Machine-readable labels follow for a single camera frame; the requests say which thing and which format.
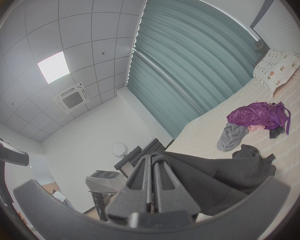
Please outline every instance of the striped bed sheet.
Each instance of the striped bed sheet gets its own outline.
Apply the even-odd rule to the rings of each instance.
[[[268,130],[258,130],[247,134],[241,141],[241,144],[255,146],[264,158],[273,153],[276,159],[272,164],[277,168],[275,177],[291,186],[284,206],[260,236],[259,239],[262,240],[279,225],[300,195],[300,67],[286,84],[277,88],[273,98],[253,78],[220,105],[189,122],[167,151],[211,159],[232,158],[232,153],[241,149],[240,145],[228,152],[217,150],[217,141],[227,123],[226,116],[236,108],[256,101],[282,101],[291,112],[289,135],[284,133],[270,139]]]

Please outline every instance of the person in white shirt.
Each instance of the person in white shirt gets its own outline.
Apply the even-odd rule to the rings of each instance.
[[[68,199],[61,194],[59,191],[56,191],[55,189],[52,190],[52,195],[58,199],[62,204],[64,204],[65,206],[67,206],[70,209],[75,210],[75,208],[72,206],[72,204],[68,201]]]

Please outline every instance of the smoke detector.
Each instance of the smoke detector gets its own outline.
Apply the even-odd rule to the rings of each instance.
[[[59,94],[54,96],[52,100],[66,114],[71,113],[73,110],[90,101],[82,82],[77,83],[74,86],[71,86],[70,88],[60,92]]]

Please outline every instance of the white headboard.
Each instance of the white headboard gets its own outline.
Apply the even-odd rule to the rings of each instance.
[[[270,49],[292,51],[300,56],[300,28],[280,0],[273,0],[253,30]]]

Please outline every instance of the curtain fold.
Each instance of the curtain fold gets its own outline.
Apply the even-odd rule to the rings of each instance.
[[[134,46],[144,57],[133,54],[127,87],[175,138],[252,79],[260,57],[254,42],[232,18],[199,0],[148,0]],[[190,103],[179,103],[184,97]],[[167,102],[180,110],[175,118]]]

